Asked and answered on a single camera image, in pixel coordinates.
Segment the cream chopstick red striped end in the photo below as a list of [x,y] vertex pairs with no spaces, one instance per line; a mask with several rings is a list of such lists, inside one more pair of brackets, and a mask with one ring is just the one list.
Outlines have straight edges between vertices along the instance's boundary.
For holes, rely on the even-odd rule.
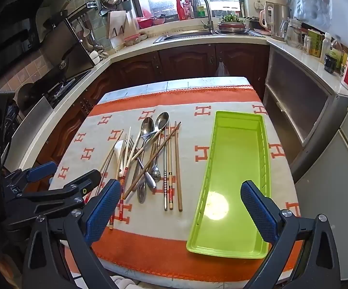
[[[131,131],[132,131],[132,127],[129,127],[129,131],[126,135],[126,139],[125,139],[125,142],[124,142],[124,150],[122,151],[122,154],[124,154],[124,157],[123,157],[123,165],[122,165],[122,169],[120,169],[120,172],[119,172],[119,181],[121,183],[121,189],[123,189],[123,185],[124,185],[124,175],[126,173],[126,169],[127,169],[127,161],[128,161],[128,148],[129,148],[129,145],[130,145],[130,137],[131,137]],[[115,221],[115,214],[113,214],[111,217],[110,217],[110,230],[113,230],[114,228],[114,221]]]

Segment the white ceramic soup spoon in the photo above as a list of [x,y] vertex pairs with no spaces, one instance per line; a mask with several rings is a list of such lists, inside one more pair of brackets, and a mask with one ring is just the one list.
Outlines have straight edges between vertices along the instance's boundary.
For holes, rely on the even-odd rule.
[[120,140],[115,145],[115,156],[116,156],[116,167],[115,179],[119,179],[122,174],[123,165],[124,165],[124,150],[126,146],[125,140]]

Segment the dark brown wooden chopstick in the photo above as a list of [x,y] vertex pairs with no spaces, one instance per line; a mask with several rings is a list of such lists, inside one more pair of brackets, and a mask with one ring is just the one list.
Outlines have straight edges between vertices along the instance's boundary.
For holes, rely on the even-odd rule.
[[170,132],[170,134],[167,136],[167,138],[160,144],[160,146],[157,148],[157,150],[154,152],[153,156],[150,158],[150,160],[146,163],[146,165],[141,169],[141,172],[136,177],[135,181],[131,184],[130,188],[122,195],[122,198],[125,200],[130,195],[134,187],[138,184],[139,180],[145,175],[145,173],[148,171],[150,166],[152,165],[153,161],[157,156],[159,156],[159,153],[162,149],[166,146],[166,143],[169,142],[169,140],[172,138],[172,136],[175,134],[175,132],[179,129],[181,126],[181,122],[179,122],[175,128]]

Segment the cream red-striped chopstick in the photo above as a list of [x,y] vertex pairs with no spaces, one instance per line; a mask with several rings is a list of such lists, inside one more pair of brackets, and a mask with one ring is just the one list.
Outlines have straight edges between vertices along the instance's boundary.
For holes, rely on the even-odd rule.
[[131,133],[129,133],[129,135],[128,135],[128,140],[127,140],[126,150],[125,150],[126,164],[124,165],[124,171],[123,171],[122,177],[121,177],[121,199],[120,199],[120,202],[119,202],[119,221],[123,220],[123,214],[124,214],[124,190],[126,188],[126,178],[127,178],[130,166],[131,166],[132,158],[136,154],[135,149],[136,149],[136,147],[138,145],[138,141],[139,141],[140,136],[141,136],[141,133],[139,132],[137,134],[137,137],[135,139],[135,142],[134,142],[132,148],[130,149],[130,151],[128,151],[128,149],[130,147],[130,142],[131,142]]
[[[111,162],[111,159],[112,159],[112,156],[114,154],[114,151],[115,151],[115,146],[116,146],[116,143],[121,139],[121,136],[124,132],[124,129],[122,129],[120,131],[120,134],[118,136],[118,138],[116,139],[116,141],[114,141],[114,144],[112,145],[112,147],[110,148],[109,150],[109,153],[107,154],[107,156],[105,157],[100,169],[99,169],[99,172],[100,172],[100,175],[101,175],[101,179],[100,179],[100,183],[103,181],[103,179],[105,178],[105,173],[108,169],[108,166]],[[96,196],[100,190],[100,187],[101,185],[99,184],[97,187],[96,187],[96,192],[94,193],[94,196]],[[85,202],[88,202],[90,200],[90,196],[91,196],[91,193],[88,193],[85,197],[84,197],[84,201]]]

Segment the small steel spoon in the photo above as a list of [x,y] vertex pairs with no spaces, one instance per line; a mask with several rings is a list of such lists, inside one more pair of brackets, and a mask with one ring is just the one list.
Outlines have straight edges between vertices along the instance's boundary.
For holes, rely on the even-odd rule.
[[151,168],[151,171],[150,171],[150,174],[151,176],[153,177],[153,180],[158,183],[161,179],[161,173],[160,173],[160,170],[159,170],[159,167],[158,167],[158,158],[159,156],[157,156],[155,158],[155,163],[153,164],[152,168]]

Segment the bamboo chopstick red black band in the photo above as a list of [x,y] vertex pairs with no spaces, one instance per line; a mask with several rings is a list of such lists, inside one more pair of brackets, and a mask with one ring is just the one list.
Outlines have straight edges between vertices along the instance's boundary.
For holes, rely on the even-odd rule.
[[169,178],[169,209],[173,210],[173,174],[172,174],[172,155],[171,155],[171,139],[167,143],[167,159],[168,159],[168,178]]

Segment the metal chopstick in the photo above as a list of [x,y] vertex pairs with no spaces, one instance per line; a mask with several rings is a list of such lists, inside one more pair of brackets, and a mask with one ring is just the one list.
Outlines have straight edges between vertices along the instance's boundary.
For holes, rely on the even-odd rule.
[[164,165],[164,211],[168,210],[168,177],[167,177],[167,154],[166,154],[166,145],[163,149],[163,165]]

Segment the plain brown bamboo chopstick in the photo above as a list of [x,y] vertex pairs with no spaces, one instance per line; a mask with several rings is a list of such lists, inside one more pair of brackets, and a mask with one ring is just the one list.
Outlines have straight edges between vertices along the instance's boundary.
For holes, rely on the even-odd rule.
[[175,131],[175,168],[176,168],[176,184],[177,184],[177,203],[178,210],[182,212],[182,188],[180,183],[180,156],[179,156],[179,129]]

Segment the large steel spoon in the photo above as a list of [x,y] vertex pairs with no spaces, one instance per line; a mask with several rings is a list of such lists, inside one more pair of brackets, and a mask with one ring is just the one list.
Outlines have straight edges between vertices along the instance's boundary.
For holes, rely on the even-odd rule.
[[[154,123],[152,118],[147,117],[143,120],[143,122],[141,123],[141,129],[140,129],[140,133],[141,133],[141,138],[143,139],[143,143],[147,141],[147,137],[148,137],[148,133],[152,132],[154,130]],[[142,167],[142,156],[143,152],[139,155],[139,157],[137,158],[137,162],[136,162],[136,166],[135,166],[135,170],[134,170],[134,176],[133,176],[133,181],[136,179],[136,177],[138,176],[140,170],[143,168]],[[150,187],[152,189],[155,189],[156,187],[156,182],[153,180],[153,177],[150,175],[150,173],[147,171],[145,173],[145,183],[146,183],[146,188]]]

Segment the round steel serving spoon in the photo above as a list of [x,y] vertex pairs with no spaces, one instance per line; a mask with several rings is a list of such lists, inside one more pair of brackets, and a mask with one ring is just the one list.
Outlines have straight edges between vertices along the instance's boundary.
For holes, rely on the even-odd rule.
[[145,150],[145,146],[150,142],[153,141],[157,136],[160,135],[163,128],[166,127],[169,121],[169,114],[167,112],[161,113],[156,121],[155,121],[155,127],[154,130],[150,133],[148,133],[147,141],[143,143],[141,149],[132,157],[132,160],[136,160],[136,158]]

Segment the steel fork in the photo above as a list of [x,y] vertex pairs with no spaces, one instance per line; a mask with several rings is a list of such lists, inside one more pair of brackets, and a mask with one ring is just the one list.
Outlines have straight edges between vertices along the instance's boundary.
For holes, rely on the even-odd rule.
[[132,157],[135,154],[134,144],[134,141],[132,140],[132,138],[130,138],[128,145],[126,145],[126,149],[128,150],[127,157]]

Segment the orange white H-pattern blanket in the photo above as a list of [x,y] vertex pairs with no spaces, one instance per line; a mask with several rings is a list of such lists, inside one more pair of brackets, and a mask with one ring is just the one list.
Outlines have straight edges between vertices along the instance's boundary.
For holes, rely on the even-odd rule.
[[[161,181],[143,203],[131,190],[137,162],[105,159],[118,141],[142,142],[146,118],[169,114]],[[161,93],[107,93],[84,120],[53,176],[59,189],[91,170],[106,184],[123,172],[113,225],[92,248],[120,277],[171,288],[242,288],[269,251],[241,200],[253,181],[281,209],[299,214],[284,149],[254,89],[199,85]]]

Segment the grey frosted door cabinet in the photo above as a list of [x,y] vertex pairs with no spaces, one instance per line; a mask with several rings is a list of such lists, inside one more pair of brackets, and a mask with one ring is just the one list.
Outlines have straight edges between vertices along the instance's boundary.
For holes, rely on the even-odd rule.
[[338,131],[348,109],[348,90],[336,76],[319,75],[272,43],[264,106],[298,181]]

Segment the wooden lower cabinets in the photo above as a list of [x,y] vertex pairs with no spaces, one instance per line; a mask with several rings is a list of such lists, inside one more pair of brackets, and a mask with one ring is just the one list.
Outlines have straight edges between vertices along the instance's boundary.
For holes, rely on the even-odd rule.
[[111,64],[78,97],[57,123],[36,159],[59,163],[93,107],[105,93],[168,80],[211,77],[223,63],[232,76],[245,77],[264,96],[269,46],[262,44],[198,44],[153,51]]

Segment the potted green plant bowl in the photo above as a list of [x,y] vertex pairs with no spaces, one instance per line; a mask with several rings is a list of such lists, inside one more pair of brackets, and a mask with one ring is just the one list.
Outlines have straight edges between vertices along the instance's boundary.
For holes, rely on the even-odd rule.
[[218,30],[221,33],[245,33],[247,30],[245,20],[235,14],[228,14],[221,17],[218,23]]

